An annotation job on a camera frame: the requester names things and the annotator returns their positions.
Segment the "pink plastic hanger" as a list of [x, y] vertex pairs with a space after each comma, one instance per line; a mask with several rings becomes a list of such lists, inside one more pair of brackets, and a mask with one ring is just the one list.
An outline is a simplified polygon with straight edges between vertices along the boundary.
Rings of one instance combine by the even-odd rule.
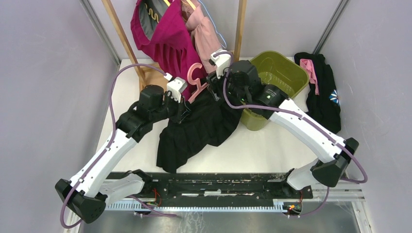
[[196, 87], [196, 90], [192, 92], [190, 98], [188, 99], [188, 102], [192, 104], [195, 99], [208, 87], [208, 83], [201, 83], [201, 80], [199, 78], [194, 79], [193, 78], [193, 72], [196, 69], [202, 68], [203, 65], [201, 63], [194, 63], [193, 65], [190, 66], [187, 74], [187, 81], [190, 85], [194, 85]]

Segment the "black pleated skirt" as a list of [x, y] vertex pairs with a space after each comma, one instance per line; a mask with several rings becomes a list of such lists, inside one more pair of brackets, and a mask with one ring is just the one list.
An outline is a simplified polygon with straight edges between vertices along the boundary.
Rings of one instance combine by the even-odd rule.
[[181, 123], [169, 121], [159, 136], [156, 166], [168, 173], [176, 173], [206, 145], [220, 146], [242, 115], [242, 109], [229, 107], [223, 99], [216, 101], [209, 91], [203, 91], [188, 107], [191, 113]]

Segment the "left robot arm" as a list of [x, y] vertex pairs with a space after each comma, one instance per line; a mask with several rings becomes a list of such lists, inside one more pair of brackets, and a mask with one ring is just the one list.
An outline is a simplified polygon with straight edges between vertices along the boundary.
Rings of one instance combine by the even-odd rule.
[[139, 100], [120, 115], [102, 148], [69, 180], [60, 179], [55, 189], [64, 208], [72, 210], [84, 223], [97, 220], [106, 206], [125, 197], [138, 194], [145, 198], [153, 191], [152, 177], [138, 169], [126, 172], [111, 183], [104, 181], [153, 125], [165, 119], [179, 119], [185, 111], [185, 99], [178, 87], [164, 91], [158, 85], [148, 85]]

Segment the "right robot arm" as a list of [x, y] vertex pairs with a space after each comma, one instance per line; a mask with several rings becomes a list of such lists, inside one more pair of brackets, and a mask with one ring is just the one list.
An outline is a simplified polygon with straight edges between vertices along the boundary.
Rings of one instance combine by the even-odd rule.
[[216, 68], [207, 77], [211, 93], [232, 109], [249, 109], [282, 126], [316, 155], [313, 162], [289, 171], [280, 186], [283, 196], [293, 198], [314, 183], [336, 187], [339, 181], [349, 181], [344, 173], [351, 162], [361, 168], [354, 158], [359, 147], [356, 139], [336, 135], [303, 112], [279, 87], [263, 84], [250, 61], [210, 59], [209, 63]]

